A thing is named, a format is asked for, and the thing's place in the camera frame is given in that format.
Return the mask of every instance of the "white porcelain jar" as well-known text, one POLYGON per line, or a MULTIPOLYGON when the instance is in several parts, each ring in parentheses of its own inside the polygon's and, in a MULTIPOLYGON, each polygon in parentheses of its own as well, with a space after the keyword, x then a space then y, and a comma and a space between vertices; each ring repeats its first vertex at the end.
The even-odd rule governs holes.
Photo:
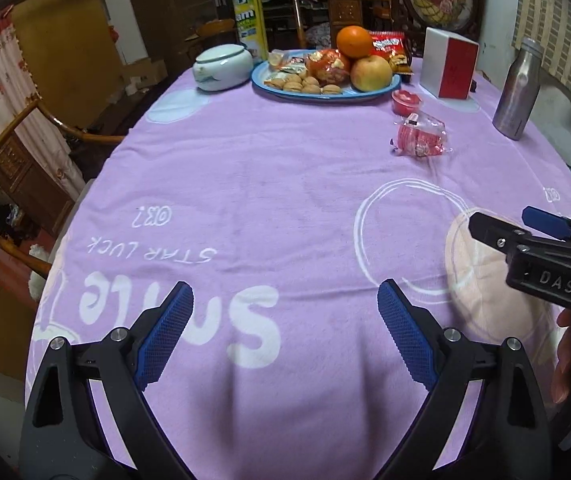
POLYGON ((246 48, 229 43, 213 46, 199 54, 192 74, 198 88, 213 92, 244 83, 253 68, 252 55, 246 48))

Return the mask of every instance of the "thermos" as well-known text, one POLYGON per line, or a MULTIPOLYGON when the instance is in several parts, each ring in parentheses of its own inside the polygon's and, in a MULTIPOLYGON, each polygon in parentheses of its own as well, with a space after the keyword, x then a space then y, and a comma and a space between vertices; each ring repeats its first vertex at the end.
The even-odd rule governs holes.
POLYGON ((531 38, 523 38, 521 50, 507 73, 499 106, 492 119, 504 136, 519 140, 539 95, 539 72, 543 47, 531 38))

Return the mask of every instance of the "bottle cap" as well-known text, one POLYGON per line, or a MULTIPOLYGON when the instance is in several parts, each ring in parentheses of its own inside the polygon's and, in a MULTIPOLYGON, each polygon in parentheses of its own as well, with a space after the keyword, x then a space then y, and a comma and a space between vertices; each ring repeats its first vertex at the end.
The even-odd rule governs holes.
POLYGON ((521 48, 531 54, 534 54, 536 57, 543 57, 543 47, 538 41, 535 41, 532 38, 523 38, 521 48))

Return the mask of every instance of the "silver bolt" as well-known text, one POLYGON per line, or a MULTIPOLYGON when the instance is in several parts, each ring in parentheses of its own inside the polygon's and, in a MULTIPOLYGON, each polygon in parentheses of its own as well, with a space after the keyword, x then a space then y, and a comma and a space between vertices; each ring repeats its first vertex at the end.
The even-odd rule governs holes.
POLYGON ((110 332, 110 339, 112 341, 123 341, 127 337, 126 328, 115 328, 110 332))
POLYGON ((456 330, 456 328, 446 328, 443 335, 448 341, 452 341, 453 343, 461 339, 461 332, 456 330))
POLYGON ((516 337, 509 337, 507 339, 507 347, 510 348, 510 350, 520 350, 521 342, 516 337))
POLYGON ((59 348, 63 348, 63 345, 65 345, 65 339, 63 339, 62 337, 55 337, 50 341, 50 348, 52 350, 58 350, 59 348))

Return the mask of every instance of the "white fluffy object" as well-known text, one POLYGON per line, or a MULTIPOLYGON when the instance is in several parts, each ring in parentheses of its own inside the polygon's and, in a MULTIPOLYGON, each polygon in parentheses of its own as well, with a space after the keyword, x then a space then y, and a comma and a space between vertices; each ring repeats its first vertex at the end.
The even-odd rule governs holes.
MULTIPOLYGON (((30 256, 34 256, 39 260, 46 262, 50 257, 50 253, 39 244, 34 244, 30 247, 30 256)), ((27 285, 30 288, 30 296, 32 299, 34 301, 39 301, 45 287, 45 278, 32 271, 30 274, 30 281, 27 283, 27 285)))

